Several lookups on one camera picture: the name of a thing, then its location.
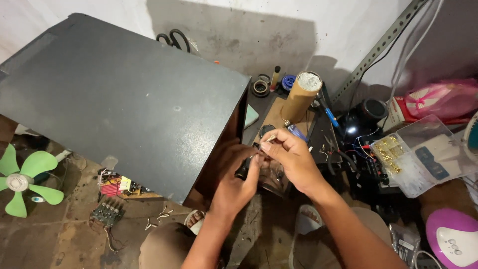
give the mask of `tiled floor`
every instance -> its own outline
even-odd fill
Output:
[[[86,169],[75,172],[83,166],[83,161],[70,163],[63,202],[53,206],[27,201],[29,215],[25,219],[5,213],[12,192],[1,192],[1,269],[136,269],[140,245],[150,232],[144,230],[148,217],[154,217],[151,218],[154,220],[164,206],[168,206],[168,210],[174,210],[173,216],[162,218],[162,222],[183,222],[190,212],[190,209],[169,201],[124,202],[126,213],[112,228],[113,236],[124,248],[113,252],[102,227],[88,225],[98,193],[98,186],[92,178],[100,166],[89,161]],[[64,167],[55,171],[60,176],[63,172]],[[295,215],[304,199],[286,201],[269,192],[258,195],[256,199],[261,200],[262,206],[261,235],[254,244],[248,234],[241,232],[233,238],[238,245],[235,249],[246,246],[248,254],[243,264],[251,268],[287,268]]]

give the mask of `pliers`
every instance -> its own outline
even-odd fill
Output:
[[[327,154],[328,154],[327,167],[329,168],[329,171],[332,174],[332,176],[335,176],[335,171],[332,168],[332,155],[335,152],[337,152],[340,156],[342,156],[348,162],[348,164],[350,165],[352,170],[358,171],[357,166],[355,165],[354,161],[347,154],[345,154],[343,151],[340,151],[340,149],[335,149],[334,141],[332,139],[329,139],[326,135],[324,135],[324,137],[326,138],[327,143],[330,145],[330,151],[327,152]]]

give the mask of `pink plastic bag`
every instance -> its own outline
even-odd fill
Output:
[[[478,109],[478,83],[474,78],[442,80],[407,93],[405,103],[418,119],[432,114],[454,119]]]

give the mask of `plastic storage box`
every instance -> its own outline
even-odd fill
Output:
[[[435,115],[375,141],[370,148],[409,198],[478,171],[461,141]]]

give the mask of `leg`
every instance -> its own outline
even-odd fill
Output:
[[[141,245],[140,269],[179,269],[195,238],[196,235],[181,223],[155,228]]]
[[[377,213],[359,207],[354,207],[352,210],[366,227],[391,247],[390,231]],[[334,240],[325,226],[306,235],[298,234],[293,253],[293,267],[295,269],[345,268]]]

